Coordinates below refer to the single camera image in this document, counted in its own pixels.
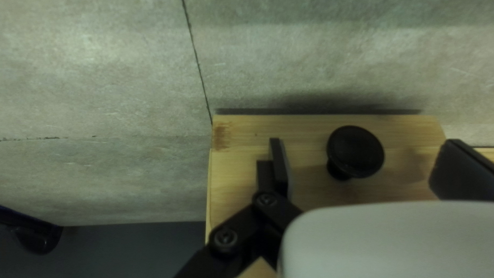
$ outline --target gray concrete surface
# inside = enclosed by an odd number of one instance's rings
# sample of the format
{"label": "gray concrete surface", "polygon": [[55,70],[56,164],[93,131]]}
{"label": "gray concrete surface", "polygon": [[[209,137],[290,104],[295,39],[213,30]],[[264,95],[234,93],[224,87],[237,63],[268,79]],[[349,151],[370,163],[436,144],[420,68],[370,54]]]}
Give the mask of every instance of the gray concrete surface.
{"label": "gray concrete surface", "polygon": [[69,227],[39,256],[0,226],[0,277],[172,278],[204,245],[204,229],[204,222]]}
{"label": "gray concrete surface", "polygon": [[430,114],[494,145],[491,1],[185,2],[215,113]]}
{"label": "gray concrete surface", "polygon": [[203,220],[210,113],[431,114],[492,146],[493,23],[487,0],[3,1],[0,204]]}
{"label": "gray concrete surface", "polygon": [[59,225],[202,221],[209,136],[181,0],[1,3],[0,205]]}
{"label": "gray concrete surface", "polygon": [[0,142],[1,205],[60,226],[202,221],[208,136]]}

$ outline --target wooden board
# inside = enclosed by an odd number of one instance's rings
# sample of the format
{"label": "wooden board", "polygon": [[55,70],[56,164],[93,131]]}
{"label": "wooden board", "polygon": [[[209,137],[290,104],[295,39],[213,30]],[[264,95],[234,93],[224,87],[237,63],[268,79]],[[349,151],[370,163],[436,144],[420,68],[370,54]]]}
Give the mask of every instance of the wooden board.
{"label": "wooden board", "polygon": [[[383,168],[366,179],[339,182],[326,171],[326,142],[338,127],[356,125],[385,149]],[[255,162],[267,159],[268,139],[284,141],[295,186],[293,202],[320,207],[436,199],[427,179],[445,135],[421,115],[216,115],[210,153],[206,232],[248,205],[255,192]],[[241,277],[271,278],[258,260]]]}

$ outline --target gray wall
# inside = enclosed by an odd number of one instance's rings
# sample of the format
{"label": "gray wall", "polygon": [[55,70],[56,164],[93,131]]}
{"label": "gray wall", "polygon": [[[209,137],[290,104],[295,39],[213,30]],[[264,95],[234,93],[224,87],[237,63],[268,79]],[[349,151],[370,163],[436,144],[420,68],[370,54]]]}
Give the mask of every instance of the gray wall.
{"label": "gray wall", "polygon": [[38,256],[0,227],[0,278],[173,277],[204,244],[204,222],[65,228],[58,246]]}

